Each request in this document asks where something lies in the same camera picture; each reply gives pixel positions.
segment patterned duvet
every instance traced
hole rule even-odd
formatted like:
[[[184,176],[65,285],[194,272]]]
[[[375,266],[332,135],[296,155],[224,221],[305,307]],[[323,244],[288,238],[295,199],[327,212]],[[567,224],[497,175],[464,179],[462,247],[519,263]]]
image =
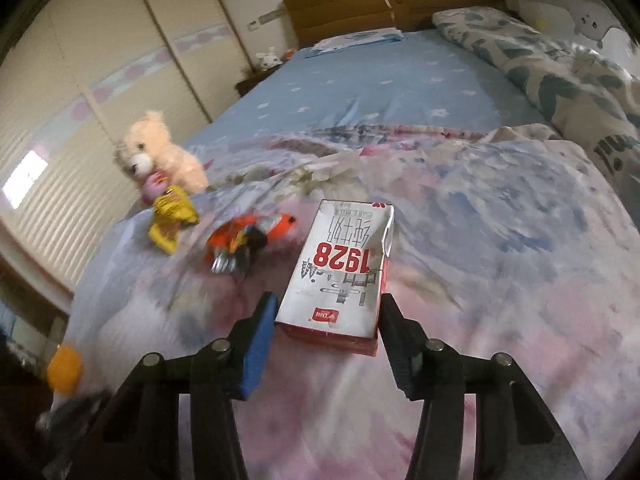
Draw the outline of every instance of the patterned duvet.
[[[551,133],[360,126],[196,147],[214,160],[218,190],[193,198],[202,222],[177,253],[148,241],[146,211],[117,224],[85,270],[66,336],[85,361],[81,389],[116,388],[145,352],[192,352],[264,290],[281,297],[321,198],[389,202],[388,289],[404,315],[460,352],[511,353],[588,476],[603,478],[640,429],[640,235],[583,150]],[[206,238],[249,210],[290,212],[300,228],[244,283],[209,274]],[[420,410],[396,389],[382,346],[370,358],[278,333],[236,417],[254,480],[392,480],[404,478]],[[465,414],[466,479],[472,399]],[[180,423],[190,478],[188,413]]]
[[[640,226],[640,81],[590,48],[554,40],[490,7],[443,10],[442,35],[500,69],[581,146]]]

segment snack wrapper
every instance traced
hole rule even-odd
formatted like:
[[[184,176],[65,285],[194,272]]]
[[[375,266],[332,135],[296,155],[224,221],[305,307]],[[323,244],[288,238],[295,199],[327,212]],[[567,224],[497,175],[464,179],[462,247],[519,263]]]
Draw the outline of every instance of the snack wrapper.
[[[197,224],[200,216],[191,200],[179,186],[169,186],[154,200],[154,218],[149,238],[165,253],[173,254],[178,247],[178,235],[185,224]]]
[[[284,332],[375,355],[393,226],[392,205],[322,200],[276,318]]]

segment bed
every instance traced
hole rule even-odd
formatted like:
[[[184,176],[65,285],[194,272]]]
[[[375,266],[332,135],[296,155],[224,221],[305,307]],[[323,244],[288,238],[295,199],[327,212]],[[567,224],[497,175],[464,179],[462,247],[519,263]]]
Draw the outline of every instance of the bed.
[[[511,353],[589,478],[603,478],[640,426],[640,235],[585,151],[478,57],[481,44],[422,30],[447,9],[504,0],[285,4],[301,46],[390,25],[406,39],[317,57],[301,50],[190,140],[212,160],[216,191],[193,197],[200,224],[172,256],[146,238],[148,210],[108,233],[65,336],[84,360],[79,392],[117,388],[146,352],[172,358],[225,335],[264,290],[281,297],[321,198],[391,202],[388,288],[405,316],[460,352]],[[300,228],[245,282],[212,276],[204,241],[248,210],[291,212]],[[355,356],[281,333],[261,386],[235,406],[258,480],[404,478],[420,408],[396,389],[382,348]],[[466,443],[474,409],[469,399]],[[191,478],[188,410],[180,436],[182,477]]]

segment orange ball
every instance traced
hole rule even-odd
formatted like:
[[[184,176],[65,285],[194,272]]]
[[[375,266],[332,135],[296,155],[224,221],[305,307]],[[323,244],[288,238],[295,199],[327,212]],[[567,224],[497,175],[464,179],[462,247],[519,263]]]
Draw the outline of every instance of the orange ball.
[[[82,374],[82,358],[69,345],[60,345],[47,367],[47,383],[57,394],[70,397]]]

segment blue gripper pad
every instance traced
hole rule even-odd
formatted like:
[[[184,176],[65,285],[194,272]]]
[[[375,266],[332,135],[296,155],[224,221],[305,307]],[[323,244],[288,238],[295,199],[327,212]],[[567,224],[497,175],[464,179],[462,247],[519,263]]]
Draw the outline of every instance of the blue gripper pad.
[[[260,298],[256,312],[254,313],[254,316],[258,315],[260,319],[257,320],[254,337],[244,354],[244,362],[242,363],[242,380],[239,384],[239,389],[242,397],[245,399],[247,399],[252,391],[258,387],[258,384],[260,384],[262,370],[267,362],[269,346],[271,345],[271,339],[273,339],[273,333],[275,332],[274,322],[277,313],[278,298],[276,298],[276,295],[272,293],[264,294],[263,297]]]

